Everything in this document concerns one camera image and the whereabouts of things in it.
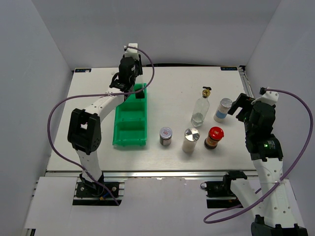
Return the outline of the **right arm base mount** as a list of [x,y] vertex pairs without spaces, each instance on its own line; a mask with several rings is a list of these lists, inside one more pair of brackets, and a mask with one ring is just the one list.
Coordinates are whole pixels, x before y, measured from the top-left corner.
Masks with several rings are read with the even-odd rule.
[[242,171],[228,171],[221,181],[206,181],[200,184],[200,188],[206,191],[207,208],[242,208],[240,201],[231,191],[231,182],[237,179],[248,179]]

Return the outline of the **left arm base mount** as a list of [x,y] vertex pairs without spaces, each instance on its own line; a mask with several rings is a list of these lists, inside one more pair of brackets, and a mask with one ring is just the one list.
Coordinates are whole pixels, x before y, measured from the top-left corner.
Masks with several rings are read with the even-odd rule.
[[90,188],[82,181],[77,180],[72,205],[117,207],[118,205],[110,193],[115,197],[118,204],[120,204],[124,195],[124,183],[118,181],[106,181],[104,185],[109,191],[99,185],[96,187],[96,189]]

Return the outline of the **clear glass oil bottle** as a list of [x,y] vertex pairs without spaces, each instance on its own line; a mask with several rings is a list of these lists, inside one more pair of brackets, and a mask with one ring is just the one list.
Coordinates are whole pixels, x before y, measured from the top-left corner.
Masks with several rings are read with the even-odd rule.
[[194,127],[200,127],[206,117],[209,110],[210,103],[208,98],[211,94],[211,87],[202,87],[203,91],[201,97],[196,101],[194,110],[191,116],[191,123]]

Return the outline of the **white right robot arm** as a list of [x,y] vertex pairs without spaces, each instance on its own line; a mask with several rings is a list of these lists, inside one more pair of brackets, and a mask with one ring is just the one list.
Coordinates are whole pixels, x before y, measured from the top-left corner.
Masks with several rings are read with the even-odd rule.
[[258,99],[242,93],[228,111],[232,115],[241,109],[236,118],[244,123],[246,148],[257,171],[262,196],[251,190],[241,171],[225,175],[222,189],[228,196],[237,196],[243,213],[253,215],[253,236],[306,236],[307,229],[299,225],[291,210],[284,183],[284,155],[279,140],[272,133],[278,97],[272,90]]

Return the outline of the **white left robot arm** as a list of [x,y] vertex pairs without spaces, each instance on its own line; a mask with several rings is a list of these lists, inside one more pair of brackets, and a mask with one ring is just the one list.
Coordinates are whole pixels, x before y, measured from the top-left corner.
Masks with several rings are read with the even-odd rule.
[[93,196],[104,192],[104,178],[97,149],[101,143],[101,123],[116,107],[135,92],[136,78],[143,74],[140,56],[123,56],[119,71],[112,77],[107,96],[102,96],[84,109],[71,113],[67,140],[84,167],[80,180]]

